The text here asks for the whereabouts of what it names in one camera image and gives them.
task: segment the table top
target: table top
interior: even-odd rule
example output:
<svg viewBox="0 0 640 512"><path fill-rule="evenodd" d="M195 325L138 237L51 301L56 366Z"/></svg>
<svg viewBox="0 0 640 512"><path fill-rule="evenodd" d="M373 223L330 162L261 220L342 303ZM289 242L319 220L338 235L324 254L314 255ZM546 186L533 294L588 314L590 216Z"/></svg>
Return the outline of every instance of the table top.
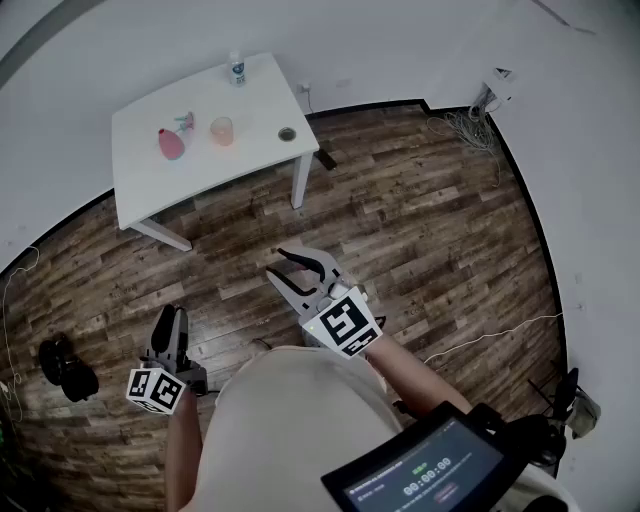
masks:
<svg viewBox="0 0 640 512"><path fill-rule="evenodd" d="M247 82L229 83L227 65L216 66L141 98L113 114L111 152L120 227L125 229L184 199L258 169L318 150L273 55L245 59ZM185 152L167 160L158 130L177 130L174 118L189 111L195 129L184 133ZM229 117L234 141L220 146L209 127ZM285 127L297 132L281 141Z"/></svg>

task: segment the beige shirt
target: beige shirt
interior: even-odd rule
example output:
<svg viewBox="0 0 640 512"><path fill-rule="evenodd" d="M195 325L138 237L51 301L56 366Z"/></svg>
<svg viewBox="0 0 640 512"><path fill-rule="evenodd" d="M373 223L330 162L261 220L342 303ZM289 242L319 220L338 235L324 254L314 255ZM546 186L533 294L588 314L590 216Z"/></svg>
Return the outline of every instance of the beige shirt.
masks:
<svg viewBox="0 0 640 512"><path fill-rule="evenodd" d="M401 430L373 368L326 349L287 347L257 357L216 405L185 512L337 511L320 478ZM522 510L523 500L511 508L506 498L502 510Z"/></svg>

